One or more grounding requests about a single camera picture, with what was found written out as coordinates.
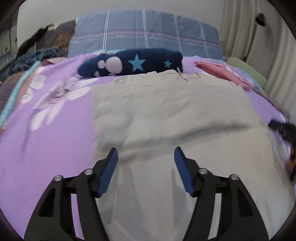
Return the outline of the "green pillow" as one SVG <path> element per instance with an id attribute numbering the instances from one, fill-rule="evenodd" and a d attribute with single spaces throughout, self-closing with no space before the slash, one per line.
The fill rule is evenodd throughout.
<path id="1" fill-rule="evenodd" d="M 229 65 L 237 67 L 248 73 L 261 88 L 264 88 L 266 86 L 267 80 L 259 72 L 257 72 L 254 68 L 252 68 L 244 61 L 235 57 L 229 57 L 226 62 Z"/>

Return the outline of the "purple floral bedsheet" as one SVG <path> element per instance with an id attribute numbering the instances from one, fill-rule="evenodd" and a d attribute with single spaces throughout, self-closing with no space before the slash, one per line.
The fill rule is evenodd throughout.
<path id="1" fill-rule="evenodd" d="M 215 175 L 237 174 L 272 237 L 290 214 L 294 187 L 278 158 L 285 146 L 249 92 L 185 57 L 167 71 L 85 79 L 80 55 L 40 67 L 1 134 L 1 209 L 20 236 L 56 175 L 119 154 L 97 201 L 111 240 L 181 240 L 195 199 L 184 190 L 174 149 Z"/>

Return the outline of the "folded pink garment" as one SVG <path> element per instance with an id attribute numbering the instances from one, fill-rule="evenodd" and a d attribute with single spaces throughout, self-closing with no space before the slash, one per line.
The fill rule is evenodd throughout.
<path id="1" fill-rule="evenodd" d="M 249 83 L 243 81 L 238 74 L 233 72 L 231 68 L 226 65 L 216 63 L 212 64 L 203 61 L 195 61 L 195 65 L 208 74 L 233 82 L 237 86 L 241 86 L 244 90 L 252 89 L 252 86 Z"/>

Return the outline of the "beige curtain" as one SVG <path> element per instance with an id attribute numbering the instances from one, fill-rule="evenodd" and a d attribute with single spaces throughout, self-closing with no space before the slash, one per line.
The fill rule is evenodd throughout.
<path id="1" fill-rule="evenodd" d="M 268 1 L 226 1 L 220 30 L 224 53 L 243 60 L 251 42 L 258 13 L 265 27 L 258 26 L 247 64 L 266 80 L 265 92 L 291 116 L 295 115 L 295 38 Z"/>

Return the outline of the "black floor lamp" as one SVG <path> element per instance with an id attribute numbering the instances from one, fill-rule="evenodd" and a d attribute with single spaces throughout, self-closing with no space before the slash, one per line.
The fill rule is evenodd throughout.
<path id="1" fill-rule="evenodd" d="M 255 25 L 254 25 L 254 29 L 253 29 L 253 33 L 252 33 L 252 37 L 251 37 L 251 42 L 250 42 L 250 45 L 248 47 L 248 50 L 247 50 L 247 53 L 245 54 L 244 58 L 243 58 L 243 61 L 246 62 L 249 54 L 250 54 L 250 50 L 252 48 L 252 45 L 253 45 L 253 42 L 254 42 L 254 38 L 255 38 L 255 34 L 256 34 L 256 29 L 258 26 L 261 26 L 261 27 L 265 27 L 266 24 L 265 24 L 265 15 L 264 13 L 258 13 L 255 17 Z"/>

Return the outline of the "blue plaid pillow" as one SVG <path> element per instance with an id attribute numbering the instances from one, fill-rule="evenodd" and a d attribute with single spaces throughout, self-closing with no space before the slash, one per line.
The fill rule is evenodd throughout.
<path id="1" fill-rule="evenodd" d="M 166 48 L 186 57 L 223 59 L 218 31 L 213 26 L 146 9 L 78 18 L 68 56 L 138 48 Z"/>

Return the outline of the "teal dark blanket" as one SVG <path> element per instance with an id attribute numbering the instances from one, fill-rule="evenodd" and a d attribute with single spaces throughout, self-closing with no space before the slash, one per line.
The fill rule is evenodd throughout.
<path id="1" fill-rule="evenodd" d="M 61 57 L 59 47 L 50 47 L 39 49 L 36 52 L 23 54 L 11 61 L 1 70 L 1 81 L 4 82 L 9 76 L 21 71 L 27 71 L 36 62 L 42 62 L 45 59 Z"/>

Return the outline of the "navy star-patterned garment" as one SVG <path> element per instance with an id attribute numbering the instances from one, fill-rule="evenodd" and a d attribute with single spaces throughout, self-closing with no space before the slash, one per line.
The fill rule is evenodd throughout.
<path id="1" fill-rule="evenodd" d="M 115 54 L 99 54 L 77 69 L 82 77 L 137 75 L 175 70 L 182 73 L 182 53 L 166 48 L 129 49 Z"/>

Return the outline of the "brown patterned pillow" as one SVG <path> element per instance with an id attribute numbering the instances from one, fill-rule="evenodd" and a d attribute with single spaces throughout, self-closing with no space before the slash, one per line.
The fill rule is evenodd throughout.
<path id="1" fill-rule="evenodd" d="M 36 50 L 49 47 L 59 47 L 67 52 L 70 40 L 75 33 L 76 21 L 70 20 L 48 27 L 44 36 L 36 43 Z"/>

